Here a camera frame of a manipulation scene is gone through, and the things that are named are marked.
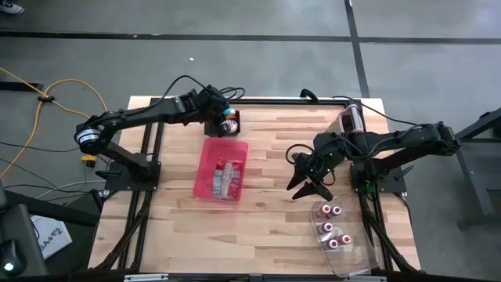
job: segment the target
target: wooden table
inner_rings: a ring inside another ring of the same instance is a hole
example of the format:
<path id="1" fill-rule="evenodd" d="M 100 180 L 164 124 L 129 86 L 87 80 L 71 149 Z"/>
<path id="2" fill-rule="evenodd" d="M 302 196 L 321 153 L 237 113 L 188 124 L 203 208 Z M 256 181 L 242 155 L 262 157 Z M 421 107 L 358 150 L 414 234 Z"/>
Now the wooden table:
<path id="1" fill-rule="evenodd" d="M 149 96 L 131 97 L 128 108 L 144 107 Z M 384 112 L 381 99 L 363 99 Z M 292 201 L 296 189 L 285 187 L 294 168 L 284 159 L 294 143 L 312 145 L 343 109 L 339 106 L 235 105 L 241 110 L 242 132 L 249 144 L 243 195 L 238 205 L 207 203 L 193 197 L 193 184 L 204 144 L 202 125 L 165 125 L 160 151 L 162 173 L 153 195 L 142 256 L 142 272 L 330 274 L 308 222 L 316 201 Z M 368 131 L 388 131 L 384 117 L 364 109 Z M 144 127 L 121 133 L 120 144 L 139 151 Z M 349 162 L 336 167 L 334 195 L 352 195 Z M 89 266 L 96 266 L 121 237 L 130 192 L 119 192 L 104 205 Z M 416 268 L 419 260 L 409 216 L 393 194 L 382 194 L 387 234 Z M 129 259 L 133 258 L 135 238 Z"/>

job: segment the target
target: red plastic bin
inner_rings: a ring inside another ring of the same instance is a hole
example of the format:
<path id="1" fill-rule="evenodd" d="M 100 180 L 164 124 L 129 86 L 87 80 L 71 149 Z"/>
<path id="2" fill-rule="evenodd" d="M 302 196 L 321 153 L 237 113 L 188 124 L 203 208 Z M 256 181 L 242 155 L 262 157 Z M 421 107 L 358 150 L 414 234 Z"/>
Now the red plastic bin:
<path id="1" fill-rule="evenodd" d="M 230 203 L 240 201 L 248 150 L 249 145 L 245 142 L 225 138 L 206 138 L 200 157 L 200 163 L 198 164 L 195 186 L 193 187 L 193 196 L 211 201 L 224 201 Z M 240 161 L 242 163 L 242 173 L 240 173 L 239 187 L 234 201 L 222 200 L 212 196 L 214 171 L 221 158 L 227 161 Z"/>

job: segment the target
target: gray floor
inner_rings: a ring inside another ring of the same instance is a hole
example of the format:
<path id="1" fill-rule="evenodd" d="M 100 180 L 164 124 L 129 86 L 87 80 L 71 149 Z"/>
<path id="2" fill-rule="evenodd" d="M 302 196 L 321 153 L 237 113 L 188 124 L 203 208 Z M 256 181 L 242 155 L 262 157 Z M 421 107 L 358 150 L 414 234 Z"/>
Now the gray floor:
<path id="1" fill-rule="evenodd" d="M 132 0 L 18 1 L 19 17 L 0 16 L 0 28 L 24 31 L 122 32 L 149 34 L 349 35 L 341 0 Z M 498 38 L 496 0 L 353 0 L 360 36 Z M 130 95 L 158 95 L 181 74 L 219 87 L 243 86 L 249 96 L 297 96 L 310 88 L 318 96 L 360 97 L 351 43 L 113 41 L 0 38 L 0 66 L 48 85 L 79 78 L 96 87 L 110 109 L 126 107 Z M 387 113 L 416 121 L 444 121 L 459 131 L 501 105 L 501 45 L 361 44 L 371 97 Z M 0 74 L 1 79 L 10 79 Z M 173 93 L 192 87 L 179 84 Z M 87 114 L 103 109 L 80 85 L 53 95 Z M 35 95 L 3 92 L 2 141 L 24 143 L 30 135 Z M 44 107 L 33 146 L 75 147 L 74 126 L 82 119 Z M 392 130 L 401 125 L 390 123 Z M 17 149 L 2 147 L 12 160 Z M 29 150 L 18 164 L 56 185 L 84 179 L 81 154 Z M 413 231 L 421 265 L 429 273 L 501 280 L 501 230 L 460 232 L 456 221 L 478 213 L 455 157 L 425 157 L 406 176 Z M 97 179 L 89 170 L 88 179 Z M 5 185 L 40 179 L 12 169 Z M 88 184 L 86 188 L 102 188 Z M 44 193 L 19 189 L 32 197 Z M 65 196 L 51 193 L 42 199 Z"/>

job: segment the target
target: yellow cable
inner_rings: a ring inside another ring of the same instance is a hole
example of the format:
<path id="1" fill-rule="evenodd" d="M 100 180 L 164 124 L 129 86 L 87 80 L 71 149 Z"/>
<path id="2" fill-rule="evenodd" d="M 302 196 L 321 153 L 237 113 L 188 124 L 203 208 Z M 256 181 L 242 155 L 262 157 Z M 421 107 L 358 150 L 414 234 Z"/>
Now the yellow cable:
<path id="1" fill-rule="evenodd" d="M 103 105 L 103 108 L 105 111 L 108 111 L 108 107 L 106 106 L 106 103 L 104 102 L 104 99 L 103 97 L 101 96 L 101 94 L 99 94 L 99 92 L 97 92 L 97 90 L 95 90 L 92 86 L 90 86 L 88 83 L 84 82 L 84 81 L 81 81 L 81 80 L 77 80 L 77 79 L 64 79 L 62 81 L 56 81 L 54 83 L 52 83 L 44 92 L 36 89 L 33 85 L 27 83 L 26 81 L 24 81 L 22 78 L 19 78 L 17 77 L 15 74 L 11 73 L 10 71 L 4 69 L 3 67 L 0 67 L 0 71 L 3 71 L 5 72 L 6 74 L 12 76 L 13 78 L 17 79 L 18 81 L 21 81 L 23 82 L 25 85 L 27 85 L 28 87 L 32 88 L 34 91 L 38 92 L 39 94 L 41 94 L 42 96 L 44 97 L 47 97 L 49 96 L 49 92 L 50 90 L 54 87 L 54 86 L 57 86 L 59 84 L 62 84 L 64 82 L 69 82 L 69 81 L 72 81 L 72 82 L 77 82 L 77 83 L 80 83 L 80 84 L 83 84 L 85 86 L 87 86 L 89 89 L 91 89 L 98 97 L 99 97 L 99 100 L 101 101 L 101 104 Z M 67 112 L 70 112 L 70 113 L 73 113 L 73 114 L 79 114 L 81 115 L 82 117 L 84 118 L 88 118 L 88 115 L 87 114 L 84 114 L 82 112 L 79 112 L 77 110 L 71 110 L 71 109 L 68 109 L 66 108 L 65 106 L 61 105 L 60 103 L 54 101 L 53 102 L 55 105 L 57 105 L 58 107 L 60 107 L 61 109 L 67 111 Z M 35 119 L 34 119 L 34 126 L 33 126 L 33 130 L 31 131 L 31 135 L 30 135 L 30 138 L 28 139 L 28 141 L 26 141 L 26 144 L 24 144 L 24 146 L 28 146 L 30 145 L 30 142 L 31 140 L 33 139 L 33 136 L 34 134 L 36 133 L 37 131 L 37 127 L 38 127 L 38 119 L 39 119 L 39 116 L 40 116 L 40 113 L 41 113 L 41 107 L 42 107 L 42 102 L 39 102 L 38 103 L 38 107 L 37 107 L 37 112 L 35 114 Z M 14 164 L 20 157 L 21 155 L 24 153 L 24 150 L 26 150 L 26 148 L 22 148 L 21 151 L 16 155 L 16 157 L 14 158 L 14 160 L 12 161 L 12 163 Z M 12 167 L 12 165 L 9 164 L 9 166 L 3 171 L 3 173 L 0 175 L 0 179 L 10 170 L 10 168 Z"/>

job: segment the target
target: candy wrapper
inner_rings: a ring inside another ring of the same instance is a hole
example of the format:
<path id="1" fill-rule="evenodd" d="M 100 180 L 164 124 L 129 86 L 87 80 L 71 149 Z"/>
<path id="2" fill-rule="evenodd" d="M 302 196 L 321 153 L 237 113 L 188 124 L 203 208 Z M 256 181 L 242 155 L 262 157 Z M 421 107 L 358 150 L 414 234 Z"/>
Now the candy wrapper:
<path id="1" fill-rule="evenodd" d="M 212 197 L 220 200 L 236 201 L 242 183 L 241 161 L 219 158 L 212 181 Z"/>

